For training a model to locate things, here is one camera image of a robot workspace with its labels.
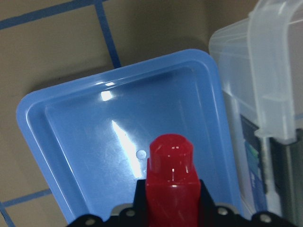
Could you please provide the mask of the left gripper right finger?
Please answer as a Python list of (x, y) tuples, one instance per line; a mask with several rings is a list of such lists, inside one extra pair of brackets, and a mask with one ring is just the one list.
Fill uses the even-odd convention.
[(204, 181), (202, 179), (199, 180), (201, 184), (201, 190), (200, 190), (200, 205), (203, 208), (214, 208), (215, 202), (209, 193)]

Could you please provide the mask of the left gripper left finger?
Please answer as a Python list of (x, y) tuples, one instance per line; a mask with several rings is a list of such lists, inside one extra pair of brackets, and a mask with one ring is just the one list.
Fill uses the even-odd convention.
[(138, 180), (133, 200), (135, 210), (147, 210), (146, 180)]

